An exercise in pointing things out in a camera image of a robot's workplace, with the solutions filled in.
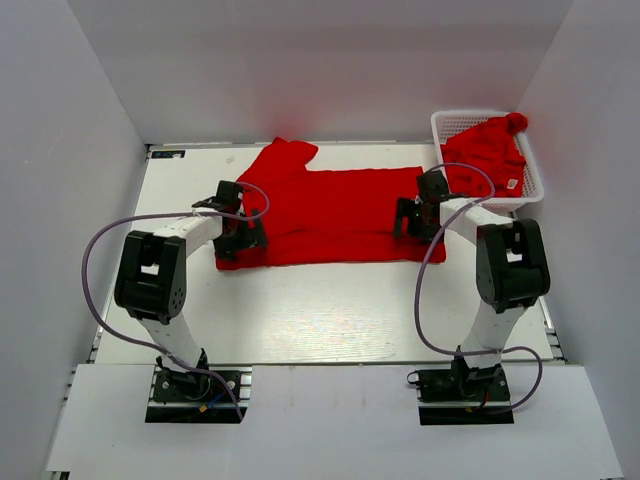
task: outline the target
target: gray wall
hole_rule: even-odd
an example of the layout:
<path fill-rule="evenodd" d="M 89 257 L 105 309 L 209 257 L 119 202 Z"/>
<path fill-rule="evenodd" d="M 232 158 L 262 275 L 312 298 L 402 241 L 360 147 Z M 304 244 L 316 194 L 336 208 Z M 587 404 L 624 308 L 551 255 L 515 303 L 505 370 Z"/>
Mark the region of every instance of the gray wall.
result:
<path fill-rule="evenodd" d="M 572 0 L 69 0 L 147 143 L 424 139 L 513 109 Z"/>
<path fill-rule="evenodd" d="M 549 307 L 640 478 L 640 3 L 578 0 L 519 106 L 544 175 Z"/>
<path fill-rule="evenodd" d="M 132 210 L 144 147 L 63 0 L 3 2 L 0 66 L 0 478 L 33 480 L 95 332 L 80 257 Z M 93 263 L 101 303 L 116 249 Z"/>

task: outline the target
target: red cloth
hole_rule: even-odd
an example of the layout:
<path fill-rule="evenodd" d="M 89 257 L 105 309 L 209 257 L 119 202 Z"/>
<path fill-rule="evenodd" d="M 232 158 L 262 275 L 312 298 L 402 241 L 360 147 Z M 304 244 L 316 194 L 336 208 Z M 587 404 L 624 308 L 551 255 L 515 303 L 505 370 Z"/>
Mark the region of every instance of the red cloth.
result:
<path fill-rule="evenodd" d="M 269 246 L 238 252 L 234 261 L 217 259 L 219 270 L 329 262 L 422 261 L 427 250 L 416 238 L 393 237 L 398 197 L 414 198 L 420 167 L 309 171 L 318 147 L 276 138 L 238 181 L 269 196 L 262 217 Z M 247 215 L 263 210 L 262 196 L 250 189 L 242 203 Z M 433 262 L 445 260 L 444 245 Z"/>
<path fill-rule="evenodd" d="M 465 163 L 485 172 L 496 187 L 496 197 L 521 197 L 526 161 L 516 148 L 513 136 L 527 128 L 527 118 L 519 113 L 490 118 L 451 137 L 442 146 L 445 163 Z M 491 191 L 487 181 L 466 168 L 447 168 L 452 193 L 484 197 Z"/>

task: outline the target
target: cable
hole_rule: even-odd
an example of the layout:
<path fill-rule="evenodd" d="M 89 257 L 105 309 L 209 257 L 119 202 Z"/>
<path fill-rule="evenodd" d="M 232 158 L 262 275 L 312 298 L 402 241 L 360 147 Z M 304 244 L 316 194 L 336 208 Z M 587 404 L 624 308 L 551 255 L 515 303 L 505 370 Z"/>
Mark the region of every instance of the cable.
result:
<path fill-rule="evenodd" d="M 434 250 L 436 248 L 436 245 L 438 244 L 438 241 L 440 240 L 442 235 L 444 235 L 444 231 L 460 215 L 462 215 L 464 212 L 466 212 L 470 208 L 472 208 L 472 207 L 474 207 L 476 205 L 479 205 L 480 203 L 482 203 L 482 202 L 484 202 L 486 200 L 489 200 L 489 199 L 493 198 L 495 193 L 496 193 L 496 187 L 493 184 L 493 182 L 491 181 L 491 178 L 489 178 L 489 176 L 486 173 L 484 173 L 479 168 L 476 168 L 476 167 L 474 167 L 472 165 L 467 165 L 465 163 L 442 163 L 442 164 L 436 165 L 435 167 L 429 168 L 425 173 L 433 172 L 435 170 L 443 169 L 445 167 L 465 167 L 465 168 L 474 170 L 475 172 L 479 173 L 480 175 L 482 175 L 487 180 L 487 182 L 489 183 L 489 186 L 491 187 L 491 192 L 486 197 L 482 197 L 482 198 L 478 198 L 476 200 L 473 200 L 473 201 L 465 204 L 461 208 L 459 208 L 451 216 L 451 218 L 449 218 L 446 222 L 444 222 L 442 224 L 440 229 L 436 232 L 435 236 L 433 237 L 433 240 L 431 240 L 431 244 L 429 245 L 429 248 L 427 249 L 427 253 L 424 256 L 424 260 L 422 261 L 422 264 L 420 265 L 420 270 L 418 271 L 418 279 L 416 281 L 416 291 L 415 291 L 414 302 L 413 302 L 413 317 L 414 317 L 414 320 L 415 320 L 416 331 L 418 333 L 418 337 L 420 337 L 420 340 L 422 340 L 422 343 L 424 343 L 428 348 L 430 348 L 434 352 L 441 353 L 443 355 L 451 355 L 453 357 L 470 357 L 470 356 L 475 356 L 475 355 L 487 355 L 487 354 L 495 354 L 495 353 L 511 353 L 511 352 L 516 352 L 516 351 L 525 351 L 525 352 L 529 352 L 531 355 L 533 355 L 534 358 L 536 359 L 536 362 L 538 363 L 538 376 L 536 377 L 536 381 L 534 382 L 533 387 L 531 388 L 531 390 L 529 390 L 529 392 L 522 399 L 520 399 L 519 401 L 517 401 L 516 403 L 514 403 L 510 407 L 508 407 L 506 409 L 499 410 L 499 411 L 492 411 L 492 413 L 494 413 L 494 414 L 509 412 L 509 411 L 511 411 L 511 410 L 513 410 L 515 408 L 518 408 L 519 406 L 524 404 L 527 400 L 529 400 L 533 396 L 533 394 L 536 392 L 536 390 L 538 390 L 538 387 L 540 386 L 540 382 L 542 381 L 542 368 L 543 368 L 543 365 L 542 365 L 542 358 L 540 358 L 540 355 L 538 355 L 538 353 L 535 350 L 533 350 L 532 348 L 529 348 L 529 347 L 525 347 L 525 346 L 517 346 L 517 347 L 505 348 L 502 351 L 499 351 L 499 350 L 474 350 L 474 351 L 470 351 L 470 352 L 456 352 L 456 351 L 453 351 L 453 350 L 446 350 L 444 348 L 440 348 L 440 347 L 434 345 L 433 343 L 431 343 L 429 341 L 429 339 L 424 335 L 424 332 L 422 331 L 422 326 L 420 325 L 420 293 L 422 291 L 422 282 L 424 280 L 425 270 L 427 268 L 427 265 L 429 264 L 429 261 L 431 260 L 431 256 L 433 255 L 433 252 L 434 252 Z"/>
<path fill-rule="evenodd" d="M 173 363 L 175 363 L 180 368 L 183 368 L 184 370 L 186 370 L 188 372 L 199 373 L 199 374 L 202 374 L 202 375 L 208 375 L 209 377 L 215 378 L 216 380 L 218 380 L 222 384 L 222 387 L 229 394 L 229 397 L 231 397 L 231 401 L 233 402 L 233 405 L 234 405 L 234 407 L 236 409 L 236 412 L 238 414 L 238 418 L 240 419 L 240 421 L 242 421 L 242 411 L 240 410 L 240 406 L 238 405 L 238 400 L 236 399 L 235 395 L 233 394 L 233 391 L 231 391 L 231 389 L 227 385 L 227 382 L 225 381 L 224 378 L 222 378 L 222 376 L 220 376 L 216 372 L 212 372 L 210 370 L 205 370 L 203 368 L 190 367 L 185 362 L 183 362 L 182 360 L 180 360 L 179 358 L 174 356 L 166 348 L 161 347 L 160 345 L 156 345 L 154 343 L 145 342 L 144 340 L 139 340 L 137 338 L 129 337 L 128 335 L 120 333 L 117 330 L 113 329 L 110 325 L 108 325 L 107 322 L 102 318 L 102 316 L 98 312 L 98 309 L 96 308 L 96 305 L 93 302 L 93 297 L 91 297 L 91 290 L 89 288 L 89 274 L 88 274 L 89 257 L 91 255 L 91 251 L 93 250 L 93 247 L 98 242 L 100 237 L 102 237 L 109 230 L 112 230 L 113 228 L 118 227 L 120 225 L 124 225 L 124 224 L 127 224 L 127 223 L 135 222 L 135 221 L 138 221 L 138 220 L 152 220 L 152 219 L 157 219 L 157 218 L 182 218 L 182 217 L 194 217 L 194 216 L 200 216 L 200 217 L 226 217 L 226 218 L 231 218 L 231 219 L 234 219 L 234 220 L 240 220 L 240 221 L 243 221 L 243 222 L 250 222 L 250 221 L 259 219 L 260 217 L 262 217 L 264 214 L 266 214 L 269 211 L 269 207 L 271 206 L 271 203 L 269 202 L 269 197 L 267 196 L 266 193 L 264 193 L 264 191 L 262 189 L 256 187 L 255 185 L 252 185 L 250 183 L 245 183 L 245 182 L 236 182 L 236 183 L 238 183 L 239 185 L 242 185 L 244 187 L 248 187 L 250 189 L 253 189 L 253 190 L 257 191 L 258 193 L 260 193 L 264 197 L 266 205 L 265 205 L 264 210 L 262 212 L 258 213 L 257 215 L 253 215 L 251 217 L 241 217 L 240 215 L 233 215 L 231 213 L 215 212 L 215 211 L 212 211 L 212 212 L 197 212 L 196 213 L 195 210 L 194 210 L 194 211 L 191 211 L 191 212 L 152 213 L 152 214 L 147 214 L 147 215 L 134 215 L 134 216 L 131 216 L 131 217 L 121 218 L 120 220 L 116 220 L 116 221 L 111 222 L 110 224 L 102 227 L 91 238 L 91 240 L 89 240 L 89 243 L 87 244 L 87 248 L 84 251 L 84 255 L 82 256 L 82 266 L 81 266 L 81 269 L 80 269 L 80 272 L 81 272 L 80 275 L 81 275 L 81 280 L 82 280 L 82 292 L 84 294 L 84 299 L 87 302 L 87 306 L 89 307 L 89 311 L 91 312 L 91 315 L 93 316 L 94 320 L 98 323 L 98 325 L 100 325 L 102 328 L 104 328 L 105 331 L 109 332 L 111 335 L 113 335 L 116 338 L 119 338 L 120 340 L 124 340 L 125 342 L 132 343 L 134 345 L 139 345 L 141 347 L 151 348 L 152 350 L 155 350 L 155 351 L 159 352 L 162 355 L 166 355 L 169 359 L 171 359 L 171 361 Z"/>

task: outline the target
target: white laundry basket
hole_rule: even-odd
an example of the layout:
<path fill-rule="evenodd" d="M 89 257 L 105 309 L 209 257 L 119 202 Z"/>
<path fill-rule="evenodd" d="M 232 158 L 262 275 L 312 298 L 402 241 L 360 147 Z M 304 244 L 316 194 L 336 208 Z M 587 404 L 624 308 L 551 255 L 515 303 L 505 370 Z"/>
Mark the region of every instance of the white laundry basket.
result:
<path fill-rule="evenodd" d="M 433 140 L 436 145 L 438 163 L 444 163 L 440 146 L 447 143 L 450 137 L 492 117 L 503 117 L 508 113 L 493 110 L 449 110 L 434 113 L 431 116 L 431 128 L 433 129 Z M 544 196 L 544 188 L 542 188 L 538 166 L 533 153 L 531 153 L 526 134 L 524 132 L 518 133 L 514 139 L 516 147 L 527 162 L 524 169 L 522 197 L 492 198 L 483 203 L 485 207 L 496 213 L 513 212 L 527 203 L 539 202 Z"/>

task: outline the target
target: white surface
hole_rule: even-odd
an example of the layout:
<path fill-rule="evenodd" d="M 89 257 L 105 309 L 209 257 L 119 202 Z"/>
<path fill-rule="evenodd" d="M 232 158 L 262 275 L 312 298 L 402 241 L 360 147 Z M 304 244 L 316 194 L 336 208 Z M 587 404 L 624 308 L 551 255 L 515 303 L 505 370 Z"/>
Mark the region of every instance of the white surface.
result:
<path fill-rule="evenodd" d="M 513 109 L 572 0 L 70 0 L 146 143 L 426 139 Z"/>
<path fill-rule="evenodd" d="M 0 478 L 32 480 L 96 331 L 82 251 L 131 213 L 144 145 L 65 0 L 2 2 L 0 65 Z M 122 233 L 89 272 L 100 306 Z"/>
<path fill-rule="evenodd" d="M 261 147 L 188 150 L 182 159 L 150 160 L 136 212 L 188 210 L 215 193 L 219 180 L 235 180 Z M 313 169 L 433 165 L 433 146 L 322 145 Z M 137 228 L 152 230 L 163 220 Z M 437 345 L 455 349 L 469 332 L 480 297 L 475 248 L 447 234 L 448 258 L 427 268 L 421 302 L 423 328 Z M 218 272 L 213 246 L 188 260 L 185 317 L 212 363 L 418 362 L 445 360 L 420 342 L 413 322 L 418 264 L 325 264 Z M 148 338 L 112 303 L 109 323 Z M 543 358 L 551 349 L 539 305 L 514 329 L 508 346 L 525 344 Z M 153 363 L 156 353 L 105 333 L 98 363 Z M 522 352 L 507 358 L 526 358 Z"/>
<path fill-rule="evenodd" d="M 640 2 L 576 1 L 519 109 L 563 350 L 586 366 L 625 477 L 640 478 Z"/>
<path fill-rule="evenodd" d="M 600 480 L 620 469 L 582 367 L 549 367 L 513 425 L 421 427 L 410 366 L 256 367 L 240 425 L 145 424 L 153 367 L 81 365 L 50 470 L 74 480 Z M 536 368 L 507 366 L 514 396 Z"/>
<path fill-rule="evenodd" d="M 433 140 L 436 145 L 436 155 L 438 163 L 444 163 L 440 145 L 447 143 L 449 138 L 464 132 L 469 128 L 486 122 L 492 117 L 504 117 L 508 112 L 495 110 L 450 110 L 446 112 L 436 112 L 431 116 L 431 129 L 433 130 Z M 495 212 L 514 212 L 518 208 L 528 203 L 539 202 L 544 197 L 544 187 L 538 172 L 536 158 L 529 146 L 527 133 L 521 132 L 514 136 L 514 143 L 527 164 L 524 169 L 524 185 L 522 186 L 521 198 L 492 198 L 487 200 L 485 205 Z"/>

